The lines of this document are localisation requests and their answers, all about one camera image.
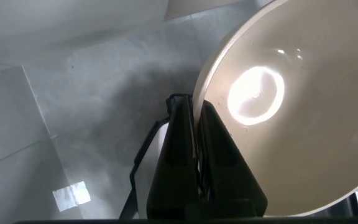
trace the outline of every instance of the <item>tile grout line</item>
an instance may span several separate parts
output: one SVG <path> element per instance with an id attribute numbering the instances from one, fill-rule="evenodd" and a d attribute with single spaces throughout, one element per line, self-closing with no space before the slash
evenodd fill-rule
<path id="1" fill-rule="evenodd" d="M 36 95 L 35 95 L 35 93 L 34 93 L 34 90 L 32 89 L 32 86 L 31 86 L 29 77 L 27 76 L 27 73 L 25 72 L 25 69 L 24 69 L 24 66 L 23 66 L 23 65 L 22 65 L 22 69 L 23 69 L 23 73 L 24 73 L 25 79 L 27 80 L 27 83 L 29 84 L 29 87 L 30 87 L 32 96 L 34 97 L 35 104 L 37 105 L 38 112 L 40 113 L 41 118 L 42 118 L 42 121 L 44 122 L 45 128 L 47 129 L 48 136 L 49 136 L 49 138 L 51 138 L 49 128 L 48 128 L 47 123 L 46 123 L 46 121 L 45 121 L 45 118 L 44 118 L 44 116 L 43 116 L 43 114 L 42 114 L 42 112 L 41 112 L 41 108 L 40 108 L 40 105 L 38 104 L 37 97 L 36 97 Z"/>
<path id="2" fill-rule="evenodd" d="M 39 140 L 39 141 L 33 142 L 33 143 L 29 144 L 28 146 L 25 146 L 25 147 L 23 147 L 22 149 L 19 149 L 18 151 L 12 152 L 12 153 L 10 153 L 9 155 L 7 155 L 7 156 L 1 158 L 1 159 L 0 159 L 0 162 L 3 161 L 4 159 L 7 159 L 8 157 L 11 157 L 11 156 L 13 156 L 13 155 L 15 155 L 15 154 L 17 154 L 17 153 L 19 153 L 19 152 L 21 152 L 21 151 L 24 151 L 24 150 L 30 148 L 31 146 L 34 146 L 34 145 L 36 145 L 36 144 L 38 144 L 38 143 L 40 143 L 40 142 L 43 142 L 43 141 L 47 141 L 47 140 Z"/>
<path id="3" fill-rule="evenodd" d="M 24 68 L 23 65 L 22 65 L 22 69 L 23 69 L 23 72 L 24 72 L 24 76 L 25 76 L 25 78 L 26 78 L 26 80 L 27 80 L 27 83 L 28 83 L 29 86 L 30 86 L 32 96 L 34 97 L 35 103 L 37 104 L 38 111 L 39 111 L 39 113 L 40 113 L 40 115 L 41 115 L 42 121 L 44 122 L 45 128 L 46 128 L 47 131 L 48 131 L 48 136 L 49 136 L 48 140 L 51 141 L 51 143 L 52 143 L 53 149 L 54 149 L 54 151 L 56 152 L 56 155 L 57 155 L 57 158 L 58 158 L 58 160 L 59 160 L 59 163 L 60 163 L 60 165 L 62 166 L 63 173 L 65 174 L 66 181 L 67 181 L 67 183 L 70 185 L 70 180 L 69 180 L 69 178 L 68 178 L 68 176 L 67 176 L 66 167 L 63 165 L 63 162 L 62 162 L 62 160 L 60 159 L 59 152 L 57 151 L 56 145 L 55 145 L 55 143 L 54 143 L 54 141 L 53 141 L 53 140 L 56 139 L 58 136 L 51 136 L 51 135 L 50 135 L 49 128 L 48 128 L 47 123 L 46 123 L 46 121 L 45 121 L 45 118 L 44 118 L 44 116 L 43 116 L 43 114 L 42 114 L 42 112 L 41 112 L 40 106 L 39 106 L 38 101 L 37 101 L 37 97 L 35 96 L 35 93 L 34 93 L 34 90 L 32 89 L 32 86 L 31 86 L 29 77 L 27 76 L 27 73 L 25 72 L 25 68 Z M 82 219 L 84 219 L 84 215 L 83 215 L 81 209 L 80 209 L 80 214 L 81 214 Z"/>

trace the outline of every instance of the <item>tiled floor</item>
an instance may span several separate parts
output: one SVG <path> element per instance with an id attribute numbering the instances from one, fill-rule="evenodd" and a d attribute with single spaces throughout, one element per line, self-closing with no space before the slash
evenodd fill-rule
<path id="1" fill-rule="evenodd" d="M 191 93 L 219 41 L 259 7 L 213 9 L 0 72 L 0 223 L 117 218 L 165 98 Z M 59 212 L 52 192 L 81 181 L 91 200 Z"/>

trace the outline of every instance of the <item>black object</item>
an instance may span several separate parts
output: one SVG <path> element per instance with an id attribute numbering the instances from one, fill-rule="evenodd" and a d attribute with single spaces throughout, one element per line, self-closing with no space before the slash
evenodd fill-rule
<path id="1" fill-rule="evenodd" d="M 185 96 L 172 111 L 147 201 L 148 218 L 263 216 L 267 199 L 213 105 L 204 102 L 197 138 L 190 105 Z"/>

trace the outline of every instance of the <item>grey floor tile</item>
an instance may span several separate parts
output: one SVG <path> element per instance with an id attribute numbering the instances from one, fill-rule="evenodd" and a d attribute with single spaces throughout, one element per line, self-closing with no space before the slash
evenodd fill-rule
<path id="1" fill-rule="evenodd" d="M 0 159 L 48 132 L 21 67 L 0 72 Z"/>
<path id="2" fill-rule="evenodd" d="M 86 184 L 91 201 L 79 206 L 85 219 L 119 217 L 133 160 L 156 115 L 138 111 L 53 140 L 69 182 Z"/>
<path id="3" fill-rule="evenodd" d="M 203 62 L 230 31 L 251 18 L 268 2 L 270 1 L 247 0 L 191 15 Z"/>
<path id="4" fill-rule="evenodd" d="M 162 111 L 169 94 L 192 93 L 201 58 L 189 18 L 24 65 L 51 136 Z"/>
<path id="5" fill-rule="evenodd" d="M 52 191 L 68 185 L 51 140 L 0 161 L 0 223 L 82 219 L 78 207 L 59 212 Z"/>

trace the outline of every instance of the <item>white wall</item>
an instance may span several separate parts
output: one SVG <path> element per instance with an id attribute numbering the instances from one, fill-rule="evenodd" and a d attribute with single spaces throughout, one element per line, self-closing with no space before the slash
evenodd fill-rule
<path id="1" fill-rule="evenodd" d="M 163 22 L 168 0 L 0 0 L 0 63 L 20 65 Z"/>

